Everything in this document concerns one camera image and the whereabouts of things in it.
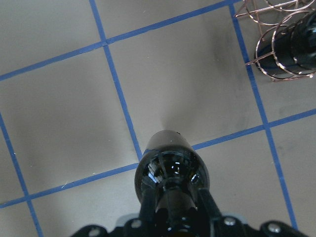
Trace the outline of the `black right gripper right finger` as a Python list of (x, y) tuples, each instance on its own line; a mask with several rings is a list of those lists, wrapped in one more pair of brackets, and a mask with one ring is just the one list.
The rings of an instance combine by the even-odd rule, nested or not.
[(200, 188), (197, 191), (197, 209), (208, 220), (217, 220), (222, 217), (209, 189), (206, 188)]

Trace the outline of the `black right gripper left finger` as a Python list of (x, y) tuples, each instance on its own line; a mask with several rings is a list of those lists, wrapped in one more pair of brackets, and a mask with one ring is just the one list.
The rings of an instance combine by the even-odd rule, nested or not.
[(146, 188), (142, 192), (139, 218), (145, 222), (154, 222), (157, 204), (157, 188)]

